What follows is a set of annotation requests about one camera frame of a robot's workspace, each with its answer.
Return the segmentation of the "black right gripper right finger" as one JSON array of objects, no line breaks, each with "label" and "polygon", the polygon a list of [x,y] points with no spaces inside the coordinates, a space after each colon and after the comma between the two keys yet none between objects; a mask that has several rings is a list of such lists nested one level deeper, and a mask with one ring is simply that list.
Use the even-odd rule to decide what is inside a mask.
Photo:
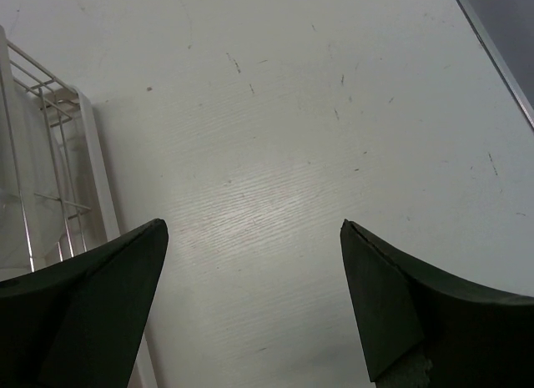
[{"label": "black right gripper right finger", "polygon": [[532,386],[532,297],[445,272],[349,220],[340,243],[376,386]]}]

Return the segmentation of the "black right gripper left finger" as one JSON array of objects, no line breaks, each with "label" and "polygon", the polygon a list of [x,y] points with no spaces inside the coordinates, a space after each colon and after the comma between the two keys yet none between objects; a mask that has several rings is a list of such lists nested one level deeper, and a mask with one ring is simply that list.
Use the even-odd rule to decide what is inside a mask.
[{"label": "black right gripper left finger", "polygon": [[3,387],[126,387],[168,248],[153,219],[1,283]]}]

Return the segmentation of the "large white plate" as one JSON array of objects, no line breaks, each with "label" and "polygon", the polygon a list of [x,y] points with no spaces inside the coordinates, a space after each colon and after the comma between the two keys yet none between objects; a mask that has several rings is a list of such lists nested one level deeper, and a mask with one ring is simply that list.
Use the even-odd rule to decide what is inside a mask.
[{"label": "large white plate", "polygon": [[1,278],[62,260],[69,238],[63,156],[49,117],[51,89],[1,36]]}]

